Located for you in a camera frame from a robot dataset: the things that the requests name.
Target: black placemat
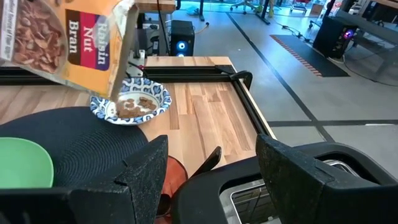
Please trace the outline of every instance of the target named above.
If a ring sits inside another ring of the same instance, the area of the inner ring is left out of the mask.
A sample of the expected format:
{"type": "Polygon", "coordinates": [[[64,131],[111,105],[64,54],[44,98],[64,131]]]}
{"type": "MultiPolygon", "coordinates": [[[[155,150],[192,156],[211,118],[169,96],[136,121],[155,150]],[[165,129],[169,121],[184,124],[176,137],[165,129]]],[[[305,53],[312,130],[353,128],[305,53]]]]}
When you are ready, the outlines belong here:
{"type": "Polygon", "coordinates": [[[322,77],[349,77],[349,75],[323,55],[293,35],[271,35],[271,37],[315,75],[322,77]]]}
{"type": "Polygon", "coordinates": [[[148,143],[137,126],[100,120],[89,107],[39,112],[0,125],[0,137],[24,138],[49,152],[54,187],[74,187],[109,169],[148,143]]]}

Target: computer tower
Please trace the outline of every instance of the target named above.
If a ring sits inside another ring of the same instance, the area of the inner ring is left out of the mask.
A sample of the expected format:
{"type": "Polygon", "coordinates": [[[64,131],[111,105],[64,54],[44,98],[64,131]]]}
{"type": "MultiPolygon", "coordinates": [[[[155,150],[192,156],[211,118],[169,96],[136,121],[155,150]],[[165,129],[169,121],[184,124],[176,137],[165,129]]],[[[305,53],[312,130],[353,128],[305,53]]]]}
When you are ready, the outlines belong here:
{"type": "Polygon", "coordinates": [[[172,20],[170,56],[193,56],[195,31],[191,21],[172,20]]]}
{"type": "Polygon", "coordinates": [[[325,57],[341,58],[358,26],[339,17],[325,17],[313,48],[325,57]]]}

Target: black floor mat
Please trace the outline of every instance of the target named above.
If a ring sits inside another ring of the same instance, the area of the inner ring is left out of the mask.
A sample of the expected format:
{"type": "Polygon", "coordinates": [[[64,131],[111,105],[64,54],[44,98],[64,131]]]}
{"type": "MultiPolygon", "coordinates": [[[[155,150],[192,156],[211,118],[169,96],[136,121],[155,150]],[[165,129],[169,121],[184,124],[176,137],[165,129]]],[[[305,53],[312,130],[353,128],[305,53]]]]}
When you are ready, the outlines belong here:
{"type": "Polygon", "coordinates": [[[345,71],[297,37],[293,35],[271,35],[271,37],[315,75],[321,77],[349,77],[345,71]]]}

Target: green plate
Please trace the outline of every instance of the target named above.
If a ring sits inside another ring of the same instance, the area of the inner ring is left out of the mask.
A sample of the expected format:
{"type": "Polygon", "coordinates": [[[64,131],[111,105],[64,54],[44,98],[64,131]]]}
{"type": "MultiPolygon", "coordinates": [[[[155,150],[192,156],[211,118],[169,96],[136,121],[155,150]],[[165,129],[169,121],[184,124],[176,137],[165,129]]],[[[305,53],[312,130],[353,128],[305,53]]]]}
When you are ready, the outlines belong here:
{"type": "Polygon", "coordinates": [[[47,188],[54,168],[47,151],[19,138],[0,138],[0,189],[47,188]]]}

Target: cereal box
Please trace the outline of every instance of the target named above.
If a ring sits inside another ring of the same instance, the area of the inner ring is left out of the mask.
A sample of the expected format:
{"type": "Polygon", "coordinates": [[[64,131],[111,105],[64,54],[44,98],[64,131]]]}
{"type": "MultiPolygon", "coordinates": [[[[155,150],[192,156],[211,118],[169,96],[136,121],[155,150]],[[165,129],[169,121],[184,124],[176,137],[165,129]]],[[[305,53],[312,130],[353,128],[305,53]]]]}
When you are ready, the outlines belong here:
{"type": "Polygon", "coordinates": [[[132,0],[1,0],[0,59],[116,100],[137,17],[132,0]]]}

